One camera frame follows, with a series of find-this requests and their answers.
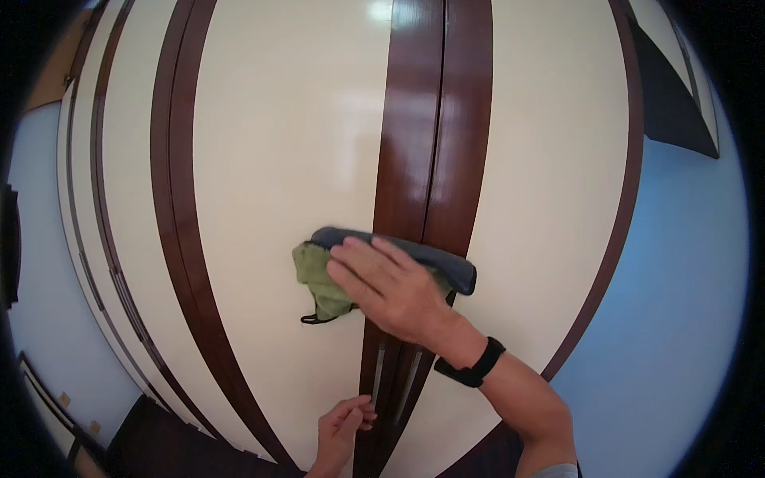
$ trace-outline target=sleeve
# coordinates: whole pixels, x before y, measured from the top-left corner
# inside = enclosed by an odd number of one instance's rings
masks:
[[[545,468],[532,478],[578,478],[577,467],[571,463],[561,463]]]

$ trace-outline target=dark floor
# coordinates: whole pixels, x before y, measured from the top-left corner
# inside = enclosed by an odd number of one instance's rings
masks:
[[[500,425],[438,478],[513,476],[521,451],[518,434]],[[303,476],[202,434],[143,395],[117,432],[107,455],[114,467],[112,474],[132,478]]]
[[[131,478],[293,478],[303,473],[214,440],[142,395],[107,451],[113,473]]]

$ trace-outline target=blue wall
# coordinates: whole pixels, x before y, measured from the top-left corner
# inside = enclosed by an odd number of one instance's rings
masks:
[[[108,445],[141,391],[122,368],[93,318],[72,266],[58,203],[56,138],[60,103],[21,120],[8,182],[18,191],[21,282],[8,311],[16,352],[24,350],[55,395],[72,399],[69,413]]]
[[[552,381],[588,478],[669,475],[695,439],[741,324],[749,240],[741,165],[717,98],[721,157],[645,140],[621,260]]]

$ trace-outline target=fitness tracker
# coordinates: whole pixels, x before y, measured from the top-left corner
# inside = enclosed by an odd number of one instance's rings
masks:
[[[450,379],[457,380],[462,385],[473,387],[474,389],[483,385],[483,378],[494,368],[496,361],[500,359],[500,356],[505,351],[505,347],[499,342],[499,340],[489,337],[489,343],[486,345],[483,355],[480,356],[476,364],[472,368],[455,369],[449,365],[446,360],[438,357],[433,369],[436,372],[442,373]]]

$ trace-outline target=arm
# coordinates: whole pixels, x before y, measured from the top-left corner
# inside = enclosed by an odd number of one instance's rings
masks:
[[[473,366],[487,338],[446,304],[430,274],[405,252],[380,238],[372,244],[349,237],[333,247],[332,279],[380,329],[423,345],[456,369]],[[576,463],[568,407],[526,364],[503,354],[479,390],[523,440],[516,476]]]

